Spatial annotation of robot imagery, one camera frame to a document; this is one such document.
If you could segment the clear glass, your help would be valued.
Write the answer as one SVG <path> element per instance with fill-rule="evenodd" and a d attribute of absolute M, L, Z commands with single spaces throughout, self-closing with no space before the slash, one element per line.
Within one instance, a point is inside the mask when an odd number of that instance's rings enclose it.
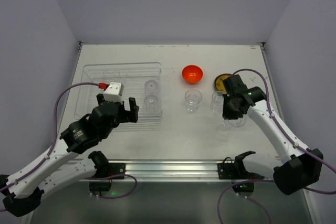
<path fill-rule="evenodd" d="M 194 112 L 199 108 L 203 96 L 200 91 L 196 89 L 189 89 L 185 92 L 184 98 L 187 110 Z"/>
<path fill-rule="evenodd" d="M 246 122 L 247 122 L 247 116 L 245 115 L 242 118 L 238 118 L 235 120 L 223 119 L 224 127 L 226 127 L 229 130 L 241 128 L 246 124 Z"/>
<path fill-rule="evenodd" d="M 159 84 L 155 80 L 148 80 L 144 84 L 145 95 L 157 95 L 159 92 Z"/>
<path fill-rule="evenodd" d="M 211 101 L 211 111 L 217 114 L 222 114 L 223 112 L 223 105 L 224 105 L 224 95 L 225 92 L 223 91 L 215 91 L 212 94 L 212 101 Z"/>
<path fill-rule="evenodd" d="M 159 99 L 154 94 L 149 94 L 144 98 L 144 109 L 147 113 L 158 113 L 160 110 Z"/>

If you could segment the olive yellow plate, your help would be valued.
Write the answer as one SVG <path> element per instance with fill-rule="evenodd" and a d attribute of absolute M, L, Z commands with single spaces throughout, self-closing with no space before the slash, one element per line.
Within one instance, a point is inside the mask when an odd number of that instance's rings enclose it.
<path fill-rule="evenodd" d="M 229 78 L 231 76 L 231 74 L 229 73 L 224 73 L 224 74 L 220 74 L 219 76 L 217 76 L 214 80 L 214 90 L 215 91 L 221 91 L 224 94 L 226 94 L 226 89 L 224 87 L 223 81 L 227 78 Z"/>

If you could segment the orange plastic bowl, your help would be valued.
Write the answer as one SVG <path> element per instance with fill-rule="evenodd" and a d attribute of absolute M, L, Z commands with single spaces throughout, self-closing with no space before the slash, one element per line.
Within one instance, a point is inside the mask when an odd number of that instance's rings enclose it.
<path fill-rule="evenodd" d="M 197 65 L 188 65 L 182 70 L 182 78 L 189 84 L 199 83 L 203 75 L 202 69 Z"/>

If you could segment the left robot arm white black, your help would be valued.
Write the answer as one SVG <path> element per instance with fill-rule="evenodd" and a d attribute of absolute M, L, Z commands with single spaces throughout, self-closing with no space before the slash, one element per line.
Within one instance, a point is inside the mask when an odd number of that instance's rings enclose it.
<path fill-rule="evenodd" d="M 124 102 L 112 102 L 97 96 L 98 106 L 80 120 L 71 123 L 56 140 L 55 145 L 25 168 L 12 175 L 1 175 L 3 211 L 22 217 L 34 211 L 52 193 L 82 179 L 112 180 L 109 161 L 101 151 L 93 151 L 80 162 L 63 168 L 86 150 L 106 139 L 121 123 L 136 123 L 139 107 L 129 98 L 130 110 Z"/>

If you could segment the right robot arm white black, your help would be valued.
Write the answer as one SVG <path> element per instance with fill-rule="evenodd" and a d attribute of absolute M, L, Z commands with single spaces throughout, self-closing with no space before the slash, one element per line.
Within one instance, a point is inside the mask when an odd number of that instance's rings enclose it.
<path fill-rule="evenodd" d="M 240 75 L 223 81 L 226 90 L 223 118 L 237 120 L 247 115 L 266 135 L 278 153 L 281 166 L 274 168 L 273 180 L 285 195 L 291 195 L 319 180 L 323 154 L 295 137 L 270 105 L 268 91 L 247 88 Z"/>

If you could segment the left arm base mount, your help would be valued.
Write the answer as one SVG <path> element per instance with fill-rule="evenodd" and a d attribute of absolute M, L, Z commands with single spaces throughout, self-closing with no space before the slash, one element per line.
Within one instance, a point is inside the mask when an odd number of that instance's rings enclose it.
<path fill-rule="evenodd" d="M 92 178 L 104 178 L 112 175 L 125 174 L 125 163 L 109 163 L 108 166 L 98 168 Z M 108 195 L 112 187 L 112 180 L 89 180 L 89 191 L 93 195 Z"/>

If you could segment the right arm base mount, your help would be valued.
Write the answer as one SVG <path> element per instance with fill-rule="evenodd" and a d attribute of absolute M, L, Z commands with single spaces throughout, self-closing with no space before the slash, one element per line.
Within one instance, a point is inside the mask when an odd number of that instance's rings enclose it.
<path fill-rule="evenodd" d="M 243 157 L 236 156 L 235 159 L 225 158 L 217 164 L 217 173 L 219 179 L 230 180 L 250 180 L 254 179 L 252 173 L 248 172 L 243 163 Z M 235 193 L 250 196 L 254 192 L 254 183 L 245 183 L 232 187 Z"/>

